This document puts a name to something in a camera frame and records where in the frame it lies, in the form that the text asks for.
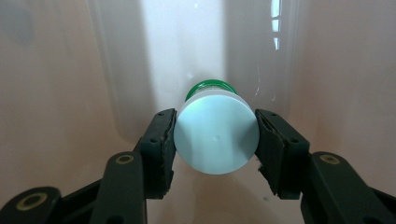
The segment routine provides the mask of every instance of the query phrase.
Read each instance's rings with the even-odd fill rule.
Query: white bottle
[[[226,82],[210,79],[195,85],[181,107],[174,130],[180,157],[211,175],[245,165],[259,144],[256,116]]]

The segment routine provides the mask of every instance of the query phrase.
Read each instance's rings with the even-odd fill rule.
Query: plastic container
[[[224,80],[396,195],[394,0],[0,1],[0,204],[101,178],[159,111]],[[253,157],[205,175],[179,156],[148,223],[303,223]]]
[[[175,146],[194,169],[222,175],[245,165],[259,144],[259,126],[249,105],[220,80],[205,80],[187,94],[175,125]]]

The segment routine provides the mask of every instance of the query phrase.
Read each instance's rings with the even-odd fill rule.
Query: green cap
[[[217,79],[208,79],[202,81],[191,88],[189,93],[187,93],[186,101],[188,101],[196,92],[201,91],[203,89],[211,89],[211,88],[219,88],[225,91],[230,91],[232,93],[236,93],[236,90],[227,82],[217,80]]]

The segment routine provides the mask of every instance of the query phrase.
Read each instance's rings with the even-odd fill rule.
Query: circular hole
[[[35,208],[47,200],[47,193],[38,192],[24,197],[17,203],[17,209],[20,211],[28,211]]]
[[[291,138],[290,141],[291,141],[292,143],[298,143],[298,140],[295,139],[295,138]]]
[[[29,205],[32,205],[34,203],[38,203],[38,201],[40,201],[40,199],[41,199],[41,197],[39,195],[32,196],[32,197],[26,199],[24,201],[23,205],[29,206]]]
[[[340,161],[332,155],[323,154],[320,156],[320,159],[332,165],[340,163]]]
[[[122,224],[123,223],[123,217],[120,216],[114,216],[110,217],[107,219],[106,224]]]
[[[116,159],[116,163],[123,165],[123,164],[126,164],[126,163],[128,163],[128,162],[131,162],[131,161],[133,161],[133,160],[134,160],[134,157],[133,157],[133,156],[130,156],[130,155],[123,155],[123,156],[119,156],[119,157]]]
[[[380,220],[378,220],[378,218],[375,218],[375,217],[365,217],[363,219],[363,223],[364,224],[382,224],[383,222],[381,222]]]
[[[128,156],[121,156],[120,157],[120,161],[124,161],[124,162],[129,161],[130,159],[131,159],[131,157],[128,157]]]

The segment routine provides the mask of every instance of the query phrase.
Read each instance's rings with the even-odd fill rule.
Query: translucent plastic
[[[195,83],[229,82],[396,195],[392,0],[0,1],[0,204],[101,177]],[[202,175],[176,157],[149,223],[303,223],[254,159]]]

